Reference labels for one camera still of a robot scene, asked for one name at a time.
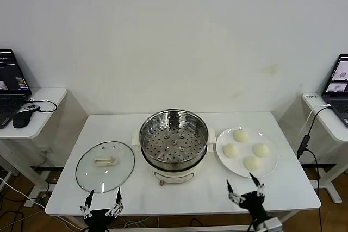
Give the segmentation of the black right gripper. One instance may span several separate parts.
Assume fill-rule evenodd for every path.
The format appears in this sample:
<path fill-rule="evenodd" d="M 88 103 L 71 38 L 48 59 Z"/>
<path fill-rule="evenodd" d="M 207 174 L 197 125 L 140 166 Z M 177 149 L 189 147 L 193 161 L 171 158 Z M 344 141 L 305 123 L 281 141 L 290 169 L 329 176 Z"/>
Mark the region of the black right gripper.
<path fill-rule="evenodd" d="M 268 215 L 263 207 L 265 199 L 265 185 L 264 183 L 261 183 L 252 173 L 249 174 L 257 189 L 255 191 L 239 195 L 234 192 L 229 181 L 226 180 L 228 198 L 236 205 L 240 205 L 242 209 L 248 210 L 252 217 L 253 224 L 261 224 L 264 221 L 271 219 L 271 216 Z"/>

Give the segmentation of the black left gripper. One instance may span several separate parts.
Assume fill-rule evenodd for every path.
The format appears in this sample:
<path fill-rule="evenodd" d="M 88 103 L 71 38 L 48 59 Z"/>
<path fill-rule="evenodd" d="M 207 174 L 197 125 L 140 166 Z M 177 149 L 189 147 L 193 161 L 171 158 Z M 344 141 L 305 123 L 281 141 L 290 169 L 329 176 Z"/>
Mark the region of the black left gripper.
<path fill-rule="evenodd" d="M 123 202 L 120 187 L 117 191 L 115 204 L 110 209 L 90 210 L 94 190 L 86 197 L 85 203 L 80 207 L 81 213 L 86 218 L 87 231 L 104 232 L 109 231 L 108 225 L 111 224 L 111 217 L 117 217 L 123 210 Z"/>

